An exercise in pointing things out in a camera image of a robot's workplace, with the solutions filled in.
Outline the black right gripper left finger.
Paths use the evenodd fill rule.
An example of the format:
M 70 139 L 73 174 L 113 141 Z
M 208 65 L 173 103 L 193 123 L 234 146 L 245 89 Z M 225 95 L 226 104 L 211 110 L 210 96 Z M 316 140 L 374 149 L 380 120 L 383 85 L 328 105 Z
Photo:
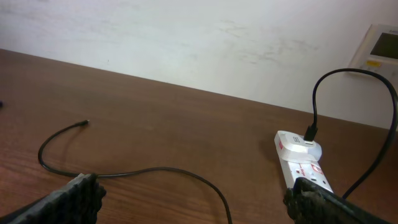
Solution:
M 79 174 L 45 197 L 1 217 L 1 224 L 95 224 L 106 190 L 95 174 Z

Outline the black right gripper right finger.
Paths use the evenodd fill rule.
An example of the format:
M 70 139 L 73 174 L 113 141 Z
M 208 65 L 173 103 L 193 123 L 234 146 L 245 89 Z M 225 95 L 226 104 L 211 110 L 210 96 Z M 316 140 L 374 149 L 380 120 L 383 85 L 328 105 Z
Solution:
M 283 202 L 295 224 L 389 224 L 304 177 L 286 190 Z

